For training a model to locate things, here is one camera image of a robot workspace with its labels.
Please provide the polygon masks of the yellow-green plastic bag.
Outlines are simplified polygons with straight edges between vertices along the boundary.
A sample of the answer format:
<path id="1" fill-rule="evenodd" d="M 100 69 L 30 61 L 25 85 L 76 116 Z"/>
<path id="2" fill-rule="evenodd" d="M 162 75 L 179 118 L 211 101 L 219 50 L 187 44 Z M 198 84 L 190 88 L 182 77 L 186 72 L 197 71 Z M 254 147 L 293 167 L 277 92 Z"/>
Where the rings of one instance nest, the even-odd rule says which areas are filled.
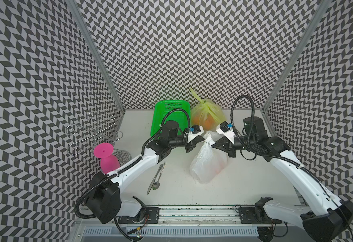
<path id="1" fill-rule="evenodd" d="M 201 99 L 192 88 L 190 92 L 198 101 L 191 109 L 192 124 L 202 126 L 205 131 L 215 131 L 218 125 L 227 120 L 219 105 L 209 99 Z"/>

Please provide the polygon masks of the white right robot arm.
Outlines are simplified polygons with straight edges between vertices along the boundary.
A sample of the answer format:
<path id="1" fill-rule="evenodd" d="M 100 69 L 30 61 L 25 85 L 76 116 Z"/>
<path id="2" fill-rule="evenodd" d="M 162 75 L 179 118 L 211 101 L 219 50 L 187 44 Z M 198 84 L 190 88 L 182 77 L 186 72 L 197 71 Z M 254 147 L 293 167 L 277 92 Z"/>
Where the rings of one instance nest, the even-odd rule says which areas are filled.
<path id="1" fill-rule="evenodd" d="M 261 118 L 245 118 L 244 125 L 245 136 L 240 136 L 231 123 L 218 125 L 216 131 L 222 137 L 212 147 L 231 158 L 242 150 L 263 157 L 291 182 L 306 202 L 305 206 L 286 205 L 271 197 L 262 197 L 252 212 L 256 222 L 280 220 L 304 229 L 316 242 L 330 242 L 349 229 L 353 202 L 329 191 L 280 137 L 268 136 Z"/>

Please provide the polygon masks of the white printed plastic bag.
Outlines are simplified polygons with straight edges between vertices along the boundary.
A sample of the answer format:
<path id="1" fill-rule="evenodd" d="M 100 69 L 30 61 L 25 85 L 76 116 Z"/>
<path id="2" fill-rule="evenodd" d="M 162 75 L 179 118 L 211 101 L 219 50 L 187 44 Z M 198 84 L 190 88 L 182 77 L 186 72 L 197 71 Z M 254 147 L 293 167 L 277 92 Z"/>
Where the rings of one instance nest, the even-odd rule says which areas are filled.
<path id="1" fill-rule="evenodd" d="M 223 138 L 217 132 L 207 131 L 205 141 L 190 165 L 190 174 L 196 183 L 207 184 L 211 182 L 228 165 L 228 155 L 215 149 L 212 145 Z"/>

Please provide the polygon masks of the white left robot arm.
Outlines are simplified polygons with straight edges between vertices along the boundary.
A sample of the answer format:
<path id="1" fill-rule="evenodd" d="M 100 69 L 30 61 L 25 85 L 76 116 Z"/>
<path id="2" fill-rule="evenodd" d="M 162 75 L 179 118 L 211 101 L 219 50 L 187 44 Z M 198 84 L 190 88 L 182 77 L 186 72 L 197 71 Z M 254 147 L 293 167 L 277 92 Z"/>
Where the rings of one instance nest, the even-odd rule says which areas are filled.
<path id="1" fill-rule="evenodd" d="M 117 217 L 130 217 L 141 222 L 146 205 L 136 196 L 124 195 L 125 189 L 146 170 L 163 161 L 171 151 L 184 147 L 189 153 L 204 138 L 202 126 L 193 125 L 181 134 L 176 121 L 167 121 L 142 146 L 141 154 L 122 167 L 103 174 L 97 173 L 74 206 L 75 215 L 82 219 L 97 218 L 102 224 Z"/>

